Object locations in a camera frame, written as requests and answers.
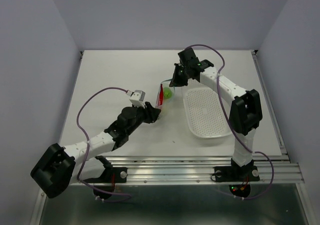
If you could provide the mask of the green toy pepper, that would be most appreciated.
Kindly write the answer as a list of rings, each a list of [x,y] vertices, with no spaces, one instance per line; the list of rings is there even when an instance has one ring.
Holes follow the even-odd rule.
[[[170,99],[173,96],[172,90],[169,87],[163,88],[163,98]]]

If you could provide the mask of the red toy chili pepper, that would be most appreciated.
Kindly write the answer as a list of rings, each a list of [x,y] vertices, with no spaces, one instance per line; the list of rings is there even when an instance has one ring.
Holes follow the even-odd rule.
[[[163,94],[163,84],[161,83],[159,86],[159,91],[158,91],[158,96],[157,96],[157,102],[156,102],[156,107],[160,108],[163,105],[163,100],[164,100],[164,94]]]

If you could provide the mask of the clear zip top bag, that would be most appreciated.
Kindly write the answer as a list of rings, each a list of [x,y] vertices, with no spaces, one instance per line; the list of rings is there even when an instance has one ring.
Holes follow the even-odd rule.
[[[174,86],[170,86],[172,79],[163,80],[158,87],[155,107],[163,113],[168,112],[181,99],[181,91]]]

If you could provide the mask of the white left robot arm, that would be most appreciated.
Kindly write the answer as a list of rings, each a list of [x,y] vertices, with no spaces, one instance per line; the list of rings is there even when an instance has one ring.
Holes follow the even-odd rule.
[[[108,128],[88,141],[66,146],[50,145],[30,176],[50,199],[76,182],[124,183],[126,179],[120,174],[127,168],[113,167],[103,154],[121,148],[141,124],[155,123],[160,114],[161,109],[149,102],[139,107],[125,107]]]

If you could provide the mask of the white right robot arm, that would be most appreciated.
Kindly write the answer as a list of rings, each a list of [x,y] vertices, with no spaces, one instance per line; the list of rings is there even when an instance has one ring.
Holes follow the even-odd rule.
[[[204,46],[221,58],[222,66],[219,69],[207,59],[200,61],[193,47],[188,46],[178,53],[179,62],[174,65],[169,86],[185,87],[192,79],[217,93],[222,112],[235,138],[231,159],[235,165],[230,167],[230,174],[233,179],[242,180],[248,175],[246,165],[253,160],[253,139],[263,118],[260,94],[255,89],[247,90],[236,85],[222,74],[226,61],[216,49]]]

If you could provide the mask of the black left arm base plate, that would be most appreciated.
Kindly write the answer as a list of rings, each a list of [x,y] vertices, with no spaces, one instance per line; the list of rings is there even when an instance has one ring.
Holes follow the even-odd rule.
[[[132,198],[128,193],[116,192],[116,184],[126,183],[127,176],[127,167],[106,168],[98,178],[88,178],[82,183],[92,189],[97,201],[120,203]]]

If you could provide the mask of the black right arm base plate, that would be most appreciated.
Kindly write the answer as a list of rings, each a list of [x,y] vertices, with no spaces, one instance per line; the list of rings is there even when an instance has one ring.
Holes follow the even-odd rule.
[[[239,167],[236,165],[230,166],[215,166],[210,179],[216,183],[229,183],[229,191],[235,197],[247,199],[251,193],[250,182],[259,182],[260,175],[258,168],[255,165],[247,164]]]

